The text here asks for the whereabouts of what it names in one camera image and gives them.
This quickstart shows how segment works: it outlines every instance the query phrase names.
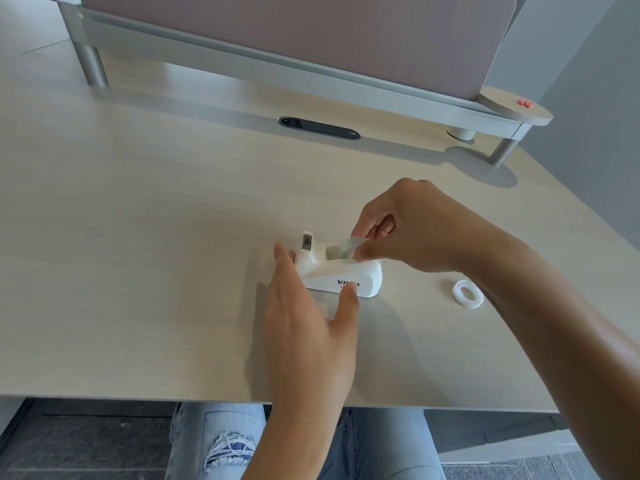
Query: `desk surface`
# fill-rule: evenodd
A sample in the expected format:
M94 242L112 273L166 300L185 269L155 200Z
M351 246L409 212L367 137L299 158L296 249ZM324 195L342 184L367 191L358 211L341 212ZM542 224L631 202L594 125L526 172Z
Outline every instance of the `desk surface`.
M25 31L27 2L50 23ZM523 150L492 171L468 154L491 137L140 60L105 57L112 88L91 89L55 10L0 0L0 395L268 401L273 241L340 240L404 176L529 242L640 339L640 253ZM492 307L453 300L460 275L383 272L349 403L556 409Z

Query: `ripped jeans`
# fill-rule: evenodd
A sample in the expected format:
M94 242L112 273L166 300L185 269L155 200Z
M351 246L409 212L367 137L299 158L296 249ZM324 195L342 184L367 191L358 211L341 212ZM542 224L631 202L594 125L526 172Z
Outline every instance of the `ripped jeans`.
M239 480L266 424L261 404L183 403L166 480ZM318 477L445 480L419 408L345 408Z

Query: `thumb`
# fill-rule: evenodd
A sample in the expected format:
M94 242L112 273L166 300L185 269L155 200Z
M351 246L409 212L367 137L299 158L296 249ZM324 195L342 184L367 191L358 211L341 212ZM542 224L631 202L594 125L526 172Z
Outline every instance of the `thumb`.
M347 283L340 292L338 309L335 311L332 328L338 333L358 334L358 311L360 302L356 294L356 283Z
M353 257L358 262L371 261L372 259L389 258L390 241L393 234L388 234L380 239L368 239L359 245L353 252Z

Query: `hand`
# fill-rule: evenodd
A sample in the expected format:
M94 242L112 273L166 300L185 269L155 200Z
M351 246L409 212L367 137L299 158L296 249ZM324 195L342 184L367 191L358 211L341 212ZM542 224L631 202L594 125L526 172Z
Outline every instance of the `hand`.
M441 192L434 184L398 180L364 206L353 237L366 237L358 261L391 258L421 271L462 271L515 238Z
M273 410L335 427L353 384L358 338L355 283L340 293L331 322L318 310L281 242L273 248L276 269L268 286L264 349Z

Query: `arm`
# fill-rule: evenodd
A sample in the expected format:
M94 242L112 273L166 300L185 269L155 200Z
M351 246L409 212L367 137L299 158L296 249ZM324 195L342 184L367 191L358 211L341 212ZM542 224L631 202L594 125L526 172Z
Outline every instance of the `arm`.
M243 479L311 480L353 384L358 297L355 283L347 284L328 321L302 284L293 252L276 243L274 257L263 326L273 409Z
M353 230L356 259L460 271L496 307L603 478L640 471L640 346L522 241L429 182L398 181Z

